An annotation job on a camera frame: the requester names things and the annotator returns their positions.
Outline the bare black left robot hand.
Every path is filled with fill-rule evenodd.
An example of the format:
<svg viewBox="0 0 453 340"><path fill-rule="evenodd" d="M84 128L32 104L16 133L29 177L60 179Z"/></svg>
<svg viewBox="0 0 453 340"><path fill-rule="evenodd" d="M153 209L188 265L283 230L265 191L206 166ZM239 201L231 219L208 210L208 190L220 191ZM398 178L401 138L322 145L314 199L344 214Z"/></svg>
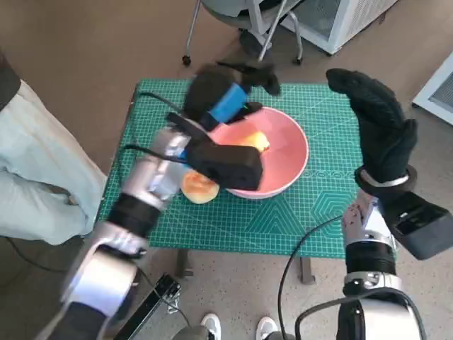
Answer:
<svg viewBox="0 0 453 340"><path fill-rule="evenodd" d="M211 132L220 124L232 124L259 111L263 105L250 102L255 87L278 96L281 86L272 64L218 61L203 65L190 83L183 115Z"/></svg>

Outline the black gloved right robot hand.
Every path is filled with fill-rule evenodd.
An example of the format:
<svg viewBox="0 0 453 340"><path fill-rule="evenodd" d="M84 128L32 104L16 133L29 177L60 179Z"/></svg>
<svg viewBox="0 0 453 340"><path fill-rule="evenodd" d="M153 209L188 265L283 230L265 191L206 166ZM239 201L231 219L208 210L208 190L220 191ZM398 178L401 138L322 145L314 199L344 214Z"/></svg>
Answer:
<svg viewBox="0 0 453 340"><path fill-rule="evenodd" d="M358 71L329 69L326 78L330 90L349 99L359 125L363 166L371 179L384 184L406 176L418 124L405 118L396 94Z"/></svg>

